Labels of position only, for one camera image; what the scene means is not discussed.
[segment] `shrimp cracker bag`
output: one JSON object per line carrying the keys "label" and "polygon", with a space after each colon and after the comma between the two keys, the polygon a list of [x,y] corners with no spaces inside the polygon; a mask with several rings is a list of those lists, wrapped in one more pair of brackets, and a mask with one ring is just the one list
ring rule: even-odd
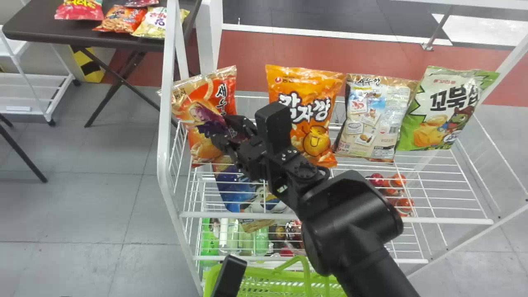
{"label": "shrimp cracker bag", "polygon": [[223,115],[237,114],[234,101],[236,82],[237,68],[230,66],[173,84],[172,113],[187,129],[193,168],[223,155],[210,137],[213,134],[232,136]]}
{"label": "shrimp cracker bag", "polygon": [[290,108],[291,144],[316,165],[336,166],[328,125],[345,74],[273,65],[266,74],[269,102]]}
{"label": "shrimp cracker bag", "polygon": [[417,84],[409,79],[348,74],[346,120],[334,153],[393,162],[401,122]]}
{"label": "shrimp cracker bag", "polygon": [[428,66],[405,117],[398,151],[448,150],[498,73]]}

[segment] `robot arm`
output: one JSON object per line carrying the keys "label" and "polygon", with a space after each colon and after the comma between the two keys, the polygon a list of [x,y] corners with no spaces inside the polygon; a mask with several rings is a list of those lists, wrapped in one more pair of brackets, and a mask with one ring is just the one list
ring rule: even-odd
{"label": "robot arm", "polygon": [[255,114],[226,123],[244,137],[212,135],[251,180],[268,181],[270,191],[303,222],[303,242],[315,271],[334,274],[355,297],[419,297],[384,244],[403,232],[390,203],[358,172],[329,179],[329,170],[311,164],[290,141],[290,111],[271,103]]}

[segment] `snack bag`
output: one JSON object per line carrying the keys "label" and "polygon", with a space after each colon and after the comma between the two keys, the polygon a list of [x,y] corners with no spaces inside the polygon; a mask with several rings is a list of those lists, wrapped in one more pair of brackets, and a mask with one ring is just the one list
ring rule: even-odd
{"label": "snack bag", "polygon": [[133,33],[146,13],[146,8],[127,8],[122,5],[114,5],[107,12],[102,23],[92,30],[101,32],[113,31],[116,33]]}
{"label": "snack bag", "polygon": [[158,0],[128,0],[125,3],[126,7],[146,7],[150,5],[158,4]]}
{"label": "snack bag", "polygon": [[237,68],[230,66],[173,84],[172,113],[187,129],[193,168],[223,155],[211,142],[209,137],[212,134],[233,136],[222,116],[237,114],[234,101],[236,83]]}
{"label": "snack bag", "polygon": [[[262,183],[251,181],[239,173],[229,156],[219,156],[212,162],[216,186],[225,208],[231,212],[284,213],[293,212]],[[241,219],[242,229],[251,233],[277,224],[272,219]]]}
{"label": "snack bag", "polygon": [[[180,10],[180,20],[189,15],[188,10]],[[165,20],[167,19],[167,7],[149,7],[148,12],[143,17],[141,25],[132,35],[144,38],[165,39]]]}
{"label": "snack bag", "polygon": [[339,72],[266,65],[269,101],[290,107],[291,144],[312,163],[334,167],[328,125],[345,75]]}
{"label": "snack bag", "polygon": [[346,120],[334,153],[393,162],[401,122],[417,85],[415,80],[348,74]]}
{"label": "snack bag", "polygon": [[102,0],[64,0],[55,12],[56,20],[102,21]]}
{"label": "snack bag", "polygon": [[401,126],[398,151],[448,150],[498,73],[428,66]]}

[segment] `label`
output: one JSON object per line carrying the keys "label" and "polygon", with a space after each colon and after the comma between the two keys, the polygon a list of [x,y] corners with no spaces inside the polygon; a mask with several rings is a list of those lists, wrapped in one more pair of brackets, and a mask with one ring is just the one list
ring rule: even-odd
{"label": "label", "polygon": [[372,157],[375,159],[392,158],[394,155],[394,145],[378,146],[376,145],[372,150]]}
{"label": "label", "polygon": [[359,134],[363,133],[363,123],[361,122],[350,122],[346,125],[347,134]]}

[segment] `table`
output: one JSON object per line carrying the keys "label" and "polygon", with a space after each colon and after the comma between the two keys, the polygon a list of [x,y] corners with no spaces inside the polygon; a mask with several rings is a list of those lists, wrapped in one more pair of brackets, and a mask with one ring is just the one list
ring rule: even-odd
{"label": "table", "polygon": [[[63,0],[30,1],[4,25],[3,32],[5,36],[13,40],[69,44],[74,51],[83,52],[115,78],[115,83],[110,87],[102,102],[86,122],[85,127],[90,127],[92,125],[102,109],[122,85],[130,88],[141,99],[159,111],[159,106],[136,87],[127,82],[127,78],[142,61],[147,52],[163,52],[164,42],[139,39],[129,34],[92,31],[94,27],[100,24],[100,21],[55,20],[53,18],[55,10],[62,2]],[[102,4],[103,13],[106,13],[114,4],[123,4],[124,2],[125,0],[104,0]],[[191,11],[182,25],[184,38],[185,40],[188,40],[197,13],[202,4],[202,0],[180,0],[180,2],[182,8]],[[167,6],[167,0],[160,0],[159,5]],[[185,52],[185,46],[183,43],[176,46],[179,51]],[[86,50],[86,47],[128,49],[132,50],[132,53],[120,70],[116,72],[111,70],[108,65]]]}

